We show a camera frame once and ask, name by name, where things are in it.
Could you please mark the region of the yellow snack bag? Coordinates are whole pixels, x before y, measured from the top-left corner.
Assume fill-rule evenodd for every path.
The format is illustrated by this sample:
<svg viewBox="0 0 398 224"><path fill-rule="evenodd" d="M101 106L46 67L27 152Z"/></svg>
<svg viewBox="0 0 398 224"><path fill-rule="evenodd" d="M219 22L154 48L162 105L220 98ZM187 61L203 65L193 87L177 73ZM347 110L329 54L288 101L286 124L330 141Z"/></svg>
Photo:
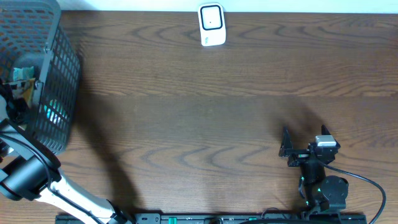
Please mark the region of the yellow snack bag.
<svg viewBox="0 0 398 224"><path fill-rule="evenodd" d="M11 87L12 96L14 99L22 98L27 103L28 107L32 106L32 99L35 88L35 79L19 80L8 83Z"/></svg>

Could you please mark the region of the green tissue pack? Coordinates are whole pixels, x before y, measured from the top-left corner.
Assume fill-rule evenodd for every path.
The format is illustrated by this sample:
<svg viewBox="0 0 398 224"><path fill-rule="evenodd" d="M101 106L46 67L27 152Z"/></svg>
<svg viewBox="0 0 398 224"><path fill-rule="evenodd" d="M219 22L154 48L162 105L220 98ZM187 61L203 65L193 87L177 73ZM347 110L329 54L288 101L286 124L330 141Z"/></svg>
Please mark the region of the green tissue pack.
<svg viewBox="0 0 398 224"><path fill-rule="evenodd" d="M34 78L34 67L14 68L12 73L12 81L30 80Z"/></svg>

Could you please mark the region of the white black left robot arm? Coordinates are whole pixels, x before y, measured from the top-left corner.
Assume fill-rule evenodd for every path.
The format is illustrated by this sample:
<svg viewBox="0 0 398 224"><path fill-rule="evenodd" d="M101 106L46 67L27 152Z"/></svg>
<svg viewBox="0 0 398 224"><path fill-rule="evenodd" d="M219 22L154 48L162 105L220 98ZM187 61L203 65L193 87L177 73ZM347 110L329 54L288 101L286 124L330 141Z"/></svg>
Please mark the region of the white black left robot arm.
<svg viewBox="0 0 398 224"><path fill-rule="evenodd" d="M56 155L8 118L1 121L1 140L19 155L1 169L5 197L48 203L83 223L136 222L109 200L92 195L67 177Z"/></svg>

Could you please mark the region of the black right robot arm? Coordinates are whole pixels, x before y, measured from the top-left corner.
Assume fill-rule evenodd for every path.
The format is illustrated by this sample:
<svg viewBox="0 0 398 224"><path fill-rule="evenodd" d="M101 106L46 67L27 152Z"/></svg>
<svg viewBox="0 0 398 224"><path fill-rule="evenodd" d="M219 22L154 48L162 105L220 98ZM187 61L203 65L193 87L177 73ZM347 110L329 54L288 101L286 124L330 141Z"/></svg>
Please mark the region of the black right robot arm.
<svg viewBox="0 0 398 224"><path fill-rule="evenodd" d="M292 138L283 129L280 157L286 157L289 167L299 167L299 193L308 202L309 215L323 212L338 212L346 208L349 183L335 175L326 175L325 166L335 160L340 144L327 130L321 127L322 133L315 136L313 142L305 149L295 149Z"/></svg>

